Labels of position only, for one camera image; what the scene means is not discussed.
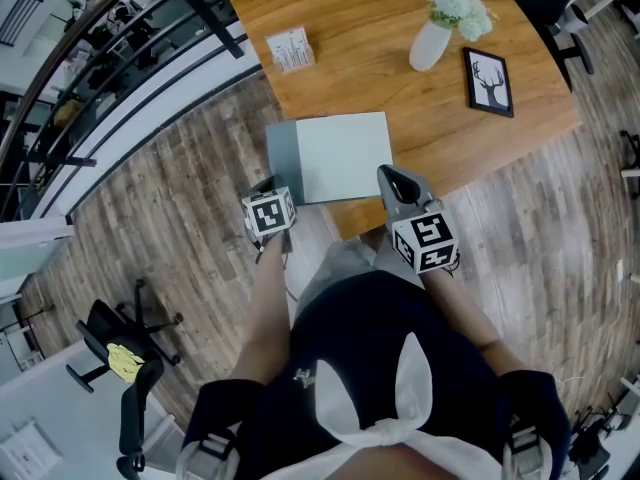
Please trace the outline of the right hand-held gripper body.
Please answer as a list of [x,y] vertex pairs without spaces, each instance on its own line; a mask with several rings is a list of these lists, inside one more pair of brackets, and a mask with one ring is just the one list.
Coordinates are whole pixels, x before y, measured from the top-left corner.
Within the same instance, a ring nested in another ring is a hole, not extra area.
[[451,213],[426,178],[383,164],[377,181],[393,249],[416,274],[447,270],[459,260],[459,238]]

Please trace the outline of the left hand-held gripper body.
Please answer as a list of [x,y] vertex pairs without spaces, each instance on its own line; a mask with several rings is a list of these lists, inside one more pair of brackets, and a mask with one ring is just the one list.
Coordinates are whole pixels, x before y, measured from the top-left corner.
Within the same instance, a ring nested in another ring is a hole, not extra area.
[[241,200],[246,230],[264,237],[289,229],[296,209],[287,186],[277,186],[271,176],[252,187]]

